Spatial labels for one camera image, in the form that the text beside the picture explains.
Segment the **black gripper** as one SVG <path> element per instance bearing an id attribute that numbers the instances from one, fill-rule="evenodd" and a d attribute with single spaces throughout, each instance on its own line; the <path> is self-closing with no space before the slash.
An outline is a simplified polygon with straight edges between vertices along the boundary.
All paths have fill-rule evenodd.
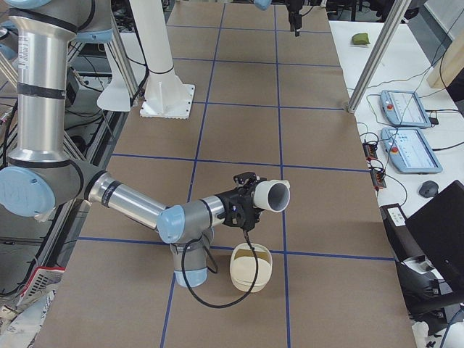
<path id="1" fill-rule="evenodd" d="M 217 217 L 224 219 L 223 224 L 229 227 L 241 228 L 243 231 L 251 231 L 260 221 L 262 210 L 254 206 L 253 196 L 259 183 L 267 181 L 255 172 L 244 172 L 233 177 L 237 188 L 217 194 L 224 212 Z"/>
<path id="2" fill-rule="evenodd" d="M 299 37 L 299 30 L 302 27 L 302 10 L 301 0 L 288 0 L 286 2 L 286 8 L 289 14 L 290 30 L 295 30 L 294 35 Z"/>

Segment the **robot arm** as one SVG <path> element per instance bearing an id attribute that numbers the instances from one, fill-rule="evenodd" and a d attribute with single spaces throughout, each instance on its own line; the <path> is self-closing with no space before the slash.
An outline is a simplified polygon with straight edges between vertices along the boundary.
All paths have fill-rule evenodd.
<path id="1" fill-rule="evenodd" d="M 224 224 L 248 232 L 269 209 L 265 181 L 243 173 L 230 191 L 166 207 L 65 153 L 69 43 L 109 43 L 111 16 L 108 1 L 9 3 L 18 30 L 18 140 L 1 170 L 1 204 L 24 217 L 76 197 L 117 210 L 159 233 L 171 248 L 176 281 L 191 289 L 207 279 L 213 228 Z"/>
<path id="2" fill-rule="evenodd" d="M 256 8 L 264 11 L 266 10 L 271 4 L 272 0 L 254 0 L 252 1 L 253 5 Z M 294 33 L 296 37 L 299 37 L 300 30 L 302 28 L 302 14 L 300 11 L 303 8 L 304 1 L 303 0 L 284 0 L 283 4 L 286 7 L 288 12 L 288 21 L 290 25 L 290 31 Z"/>

